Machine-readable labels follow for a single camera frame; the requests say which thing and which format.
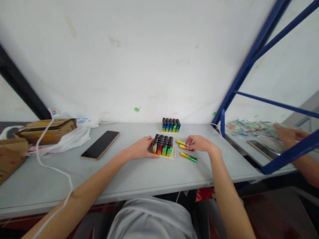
white cable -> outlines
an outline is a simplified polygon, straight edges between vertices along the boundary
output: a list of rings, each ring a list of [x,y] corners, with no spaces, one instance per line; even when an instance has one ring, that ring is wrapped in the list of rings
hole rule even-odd
[[[180,192],[178,193],[178,196],[177,196],[176,202],[177,202],[177,200],[178,200],[179,194],[180,194]]]
[[[222,134],[222,132],[220,131],[220,128],[218,127],[218,125],[217,125],[217,124],[213,124],[213,123],[207,123],[207,124],[215,125],[215,126],[218,128],[218,130],[219,130],[219,134],[220,134],[220,135]]]
[[[121,123],[121,122],[100,122],[102,124],[109,124],[109,123]]]
[[[54,121],[54,118],[53,118],[53,115],[52,115],[52,112],[51,112],[50,109],[49,109],[49,112],[50,112],[50,114],[51,114],[52,120],[51,120],[51,122],[48,124],[48,126],[46,127],[46,129],[43,131],[41,137],[38,139],[38,141],[37,141],[37,143],[36,143],[37,160],[38,160],[38,162],[39,162],[39,164],[40,164],[41,166],[46,167],[46,168],[51,168],[51,169],[53,169],[53,170],[55,170],[55,171],[57,171],[57,172],[59,172],[59,173],[65,175],[65,176],[67,176],[67,178],[69,179],[69,184],[70,184],[70,192],[69,192],[68,196],[66,197],[63,206],[62,206],[61,208],[59,208],[55,213],[53,213],[53,214],[51,215],[51,217],[49,217],[49,219],[42,225],[42,227],[41,227],[41,228],[39,229],[39,231],[33,236],[32,239],[36,239],[36,238],[41,234],[41,232],[44,230],[44,228],[49,224],[49,222],[52,220],[52,218],[54,218],[54,216],[55,216],[59,211],[61,211],[63,208],[65,208],[65,206],[66,206],[66,204],[67,204],[67,202],[68,202],[68,200],[69,200],[69,198],[70,198],[70,196],[71,196],[71,193],[72,193],[72,191],[73,191],[73,184],[72,184],[71,176],[70,176],[69,174],[63,172],[62,170],[59,170],[59,169],[57,169],[57,168],[55,168],[55,167],[51,167],[51,166],[47,166],[47,165],[43,164],[43,163],[41,162],[41,160],[40,160],[40,157],[39,157],[39,143],[41,142],[41,140],[42,140],[42,138],[44,137],[45,133],[47,132],[47,130],[50,128],[50,126],[52,125],[52,123],[53,123],[53,121]]]

brown cardboard box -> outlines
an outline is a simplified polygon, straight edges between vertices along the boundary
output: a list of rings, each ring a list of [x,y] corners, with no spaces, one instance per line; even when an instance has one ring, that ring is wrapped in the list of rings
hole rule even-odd
[[[0,148],[0,185],[24,162],[24,157],[6,147]]]
[[[16,132],[14,136],[25,138],[29,143],[36,144],[50,122],[51,120],[48,119],[29,123],[21,128],[21,131]],[[70,133],[75,128],[76,119],[55,119],[40,144],[58,143],[63,135]]]
[[[21,157],[25,157],[28,152],[29,143],[24,138],[5,139],[0,140],[0,148],[6,147],[12,151],[20,154]]]

forearm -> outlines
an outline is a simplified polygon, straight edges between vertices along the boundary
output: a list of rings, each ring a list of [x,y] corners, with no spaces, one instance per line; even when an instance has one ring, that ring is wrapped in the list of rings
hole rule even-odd
[[[236,192],[220,151],[208,152],[216,201],[228,238],[255,238],[245,208]]]
[[[292,148],[297,142],[284,142],[286,149]],[[305,177],[307,182],[319,188],[319,163],[310,157],[309,155],[304,155],[292,162],[295,167],[300,171],[300,173]]]
[[[66,238],[127,161],[127,155],[124,151],[121,151],[108,164],[76,188],[72,192],[66,207],[55,215],[38,238]],[[64,200],[42,218],[23,239],[32,238],[47,219],[63,206],[63,203]]]

white shirt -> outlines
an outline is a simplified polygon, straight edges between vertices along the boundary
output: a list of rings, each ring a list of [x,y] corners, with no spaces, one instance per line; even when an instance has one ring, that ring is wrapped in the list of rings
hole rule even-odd
[[[181,205],[155,197],[126,201],[107,239],[197,239],[189,212]]]

person's left hand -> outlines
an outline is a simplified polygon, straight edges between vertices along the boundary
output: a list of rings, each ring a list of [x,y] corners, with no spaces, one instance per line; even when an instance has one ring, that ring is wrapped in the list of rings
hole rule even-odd
[[[284,143],[292,143],[295,142],[295,137],[296,137],[296,133],[289,129],[289,128],[284,128],[281,127],[278,124],[274,124],[273,125],[276,130],[277,130],[277,134],[278,134],[278,138]]]
[[[123,151],[127,154],[129,159],[159,158],[157,154],[147,151],[147,148],[153,143],[153,141],[154,139],[152,139],[151,136],[146,136]]]

